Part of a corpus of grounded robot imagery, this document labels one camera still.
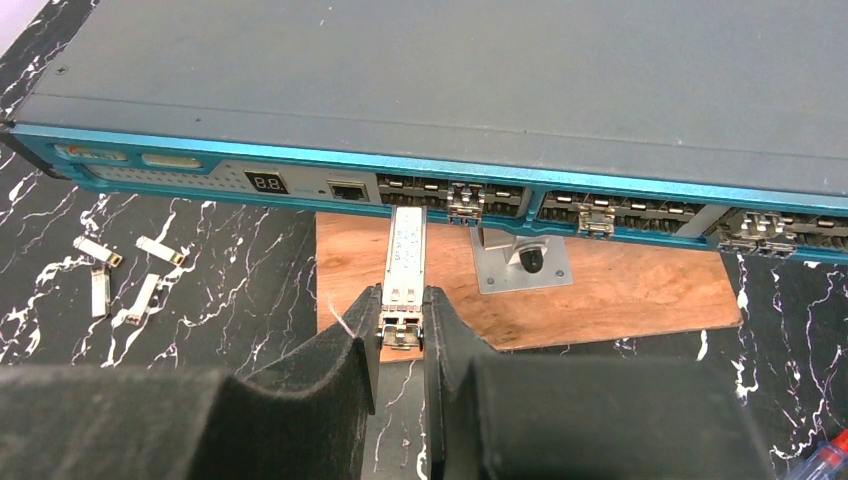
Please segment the wooden board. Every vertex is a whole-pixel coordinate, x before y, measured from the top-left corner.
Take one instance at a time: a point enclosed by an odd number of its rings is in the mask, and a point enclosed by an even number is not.
[[[364,288],[382,283],[389,220],[318,214],[318,329]],[[499,349],[565,345],[733,327],[741,322],[717,253],[566,240],[574,283],[481,295],[468,229],[428,225],[427,285],[445,290],[462,319]],[[384,350],[383,361],[420,358]]]

